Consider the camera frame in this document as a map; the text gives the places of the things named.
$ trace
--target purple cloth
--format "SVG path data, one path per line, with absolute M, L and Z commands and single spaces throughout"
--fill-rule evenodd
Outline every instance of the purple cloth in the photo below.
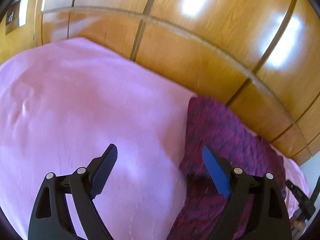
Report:
M 201 151 L 210 145 L 215 153 L 226 158 L 233 167 L 247 174 L 274 175 L 285 198 L 283 158 L 268 142 L 252 136 L 238 117 L 212 98 L 191 98 L 188 106 L 185 156 L 180 169 L 187 176 L 187 198 L 167 240 L 207 239 L 220 219 L 227 200 L 217 192 L 203 164 Z M 251 205 L 249 196 L 234 238 L 245 230 Z

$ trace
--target pink bed sheet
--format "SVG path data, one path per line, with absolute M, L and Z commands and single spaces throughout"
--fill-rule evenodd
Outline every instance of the pink bed sheet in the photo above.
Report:
M 110 143 L 118 160 L 94 200 L 103 222 L 115 239 L 167 238 L 186 196 L 178 166 L 192 92 L 84 38 L 13 57 L 0 84 L 0 206 L 23 239 L 45 174 L 87 166 Z M 299 167 L 284 166 L 308 193 Z M 297 208 L 293 196 L 286 204 Z

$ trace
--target black mechanical tool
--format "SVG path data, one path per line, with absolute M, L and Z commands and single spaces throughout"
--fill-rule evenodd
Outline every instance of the black mechanical tool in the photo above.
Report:
M 320 176 L 318 178 L 315 190 L 313 191 L 310 198 L 308 198 L 303 191 L 294 185 L 290 180 L 285 182 L 286 186 L 292 192 L 293 196 L 299 202 L 299 209 L 293 215 L 297 221 L 307 222 L 311 219 L 313 214 L 316 211 L 315 201 L 319 195 L 320 191 Z M 298 233 L 298 230 L 292 229 L 292 237 L 294 237 Z
M 208 240 L 232 240 L 249 194 L 254 194 L 254 201 L 245 233 L 238 240 L 292 240 L 288 211 L 272 174 L 248 175 L 208 146 L 202 158 L 218 192 L 228 199 Z
M 81 167 L 70 175 L 59 177 L 48 173 L 33 206 L 28 240 L 83 240 L 74 230 L 65 194 L 72 194 L 88 240 L 113 240 L 92 200 L 101 194 L 117 157 L 116 146 L 110 144 L 87 168 Z

